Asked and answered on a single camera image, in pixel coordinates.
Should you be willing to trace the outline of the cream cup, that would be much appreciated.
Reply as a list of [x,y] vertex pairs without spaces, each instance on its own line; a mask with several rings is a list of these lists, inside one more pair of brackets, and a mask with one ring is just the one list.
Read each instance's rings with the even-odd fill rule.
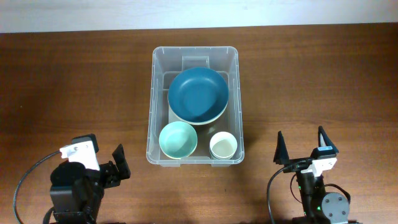
[[210,152],[216,159],[230,159],[238,148],[236,138],[229,132],[218,132],[210,139]]

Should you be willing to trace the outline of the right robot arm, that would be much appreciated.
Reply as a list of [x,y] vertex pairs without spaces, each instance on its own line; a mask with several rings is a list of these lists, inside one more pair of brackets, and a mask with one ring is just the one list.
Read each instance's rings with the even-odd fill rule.
[[351,195],[336,184],[325,184],[323,172],[337,162],[339,150],[327,136],[322,126],[318,127],[318,147],[308,157],[291,159],[282,132],[277,135],[277,146],[273,161],[282,165],[267,184],[267,208],[271,222],[271,183],[280,173],[293,172],[300,191],[304,216],[295,217],[293,223],[348,223]]

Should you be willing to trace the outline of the mint green small bowl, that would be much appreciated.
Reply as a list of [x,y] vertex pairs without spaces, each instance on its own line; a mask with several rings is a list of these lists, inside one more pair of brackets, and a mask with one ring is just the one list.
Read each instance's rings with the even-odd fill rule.
[[167,157],[183,159],[195,152],[198,146],[198,135],[192,125],[175,121],[161,130],[159,146]]

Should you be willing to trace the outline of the clear plastic storage bin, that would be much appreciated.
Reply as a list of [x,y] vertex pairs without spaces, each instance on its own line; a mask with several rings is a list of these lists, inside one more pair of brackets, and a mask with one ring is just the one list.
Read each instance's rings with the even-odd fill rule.
[[[206,67],[217,71],[228,84],[229,100],[220,118],[210,124],[195,126],[198,145],[193,154],[183,159],[171,159],[162,152],[159,146],[161,130],[167,124],[178,121],[168,103],[169,86],[177,75],[194,67]],[[221,131],[231,133],[237,140],[237,151],[230,159],[216,159],[210,153],[210,139]],[[244,156],[238,51],[232,46],[155,48],[152,53],[147,160],[151,164],[163,167],[179,167],[182,164],[228,167],[242,162]]]

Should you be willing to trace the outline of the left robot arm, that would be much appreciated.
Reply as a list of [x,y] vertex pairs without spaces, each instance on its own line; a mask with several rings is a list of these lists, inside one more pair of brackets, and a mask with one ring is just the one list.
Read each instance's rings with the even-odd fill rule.
[[123,145],[112,153],[114,161],[99,166],[99,170],[87,169],[79,162],[63,162],[50,176],[50,197],[53,207],[45,214],[43,224],[54,217],[57,224],[95,224],[104,190],[117,187],[129,179]]

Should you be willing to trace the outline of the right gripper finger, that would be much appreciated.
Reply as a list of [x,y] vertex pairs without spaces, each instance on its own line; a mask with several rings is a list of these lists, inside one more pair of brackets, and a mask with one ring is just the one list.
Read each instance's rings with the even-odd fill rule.
[[322,126],[318,127],[318,146],[319,147],[331,147],[332,149],[336,149],[336,146],[327,136],[325,130]]
[[290,163],[289,153],[287,152],[282,131],[279,131],[277,134],[277,146],[275,149],[273,162],[278,165],[286,165]]

